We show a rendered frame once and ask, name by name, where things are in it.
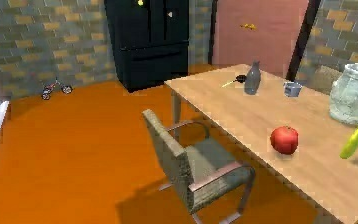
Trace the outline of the wooden dining table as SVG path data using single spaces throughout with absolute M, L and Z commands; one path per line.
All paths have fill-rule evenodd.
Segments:
M 249 69 L 239 64 L 167 81 L 173 120 L 180 119 L 180 102 L 188 102 L 317 207 L 314 224 L 358 224 L 358 150 L 349 159 L 340 157 L 355 129 L 329 116 L 328 96 L 303 88 L 298 97 L 287 97 L 284 79 L 265 71 L 255 95 L 236 82 L 221 87 Z M 272 131 L 281 126 L 299 134 L 292 155 L 270 143 Z

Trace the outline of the black fridge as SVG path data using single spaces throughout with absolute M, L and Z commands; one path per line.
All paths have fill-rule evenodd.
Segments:
M 104 0 L 117 78 L 129 92 L 188 74 L 189 0 Z

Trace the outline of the grey bottle vase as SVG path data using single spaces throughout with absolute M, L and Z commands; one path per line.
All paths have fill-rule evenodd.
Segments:
M 249 95 L 255 95 L 261 82 L 260 62 L 254 61 L 249 72 L 246 74 L 244 91 Z

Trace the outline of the pink room door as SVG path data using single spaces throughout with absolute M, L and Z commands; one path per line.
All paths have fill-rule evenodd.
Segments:
M 218 0 L 212 63 L 250 65 L 285 76 L 309 0 Z M 257 29 L 241 28 L 254 24 Z

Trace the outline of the red apple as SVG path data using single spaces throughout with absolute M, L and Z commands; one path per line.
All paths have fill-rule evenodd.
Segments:
M 274 129 L 270 136 L 273 149 L 284 155 L 292 155 L 298 147 L 298 142 L 298 132 L 289 126 Z

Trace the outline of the small grey cup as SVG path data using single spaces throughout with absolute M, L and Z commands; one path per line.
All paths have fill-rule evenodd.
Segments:
M 285 82 L 283 84 L 283 88 L 284 88 L 284 95 L 287 97 L 298 97 L 299 93 L 302 89 L 302 85 L 300 85 L 297 82 Z

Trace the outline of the beige woven chair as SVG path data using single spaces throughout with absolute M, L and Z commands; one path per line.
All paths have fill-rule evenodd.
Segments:
M 313 90 L 329 95 L 333 83 L 342 75 L 338 70 L 327 66 L 320 66 L 309 82 L 309 87 Z

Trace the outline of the pale green glass jar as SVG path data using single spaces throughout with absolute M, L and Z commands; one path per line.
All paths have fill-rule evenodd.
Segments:
M 358 63 L 346 64 L 342 75 L 333 82 L 329 113 L 344 124 L 358 125 Z

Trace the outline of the black yellow-handled spatula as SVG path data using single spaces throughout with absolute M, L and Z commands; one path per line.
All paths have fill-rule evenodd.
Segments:
M 226 87 L 226 86 L 228 86 L 228 85 L 230 85 L 230 84 L 232 84 L 232 83 L 234 83 L 234 82 L 244 83 L 245 80 L 246 80 L 246 75 L 238 75 L 238 76 L 235 77 L 234 80 L 229 81 L 229 82 L 223 84 L 221 87 L 224 88 L 224 87 Z

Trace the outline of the green-handled knife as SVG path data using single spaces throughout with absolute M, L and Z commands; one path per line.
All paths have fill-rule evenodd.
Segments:
M 342 159 L 350 158 L 358 149 L 358 127 L 348 139 L 345 146 L 342 148 L 340 157 Z

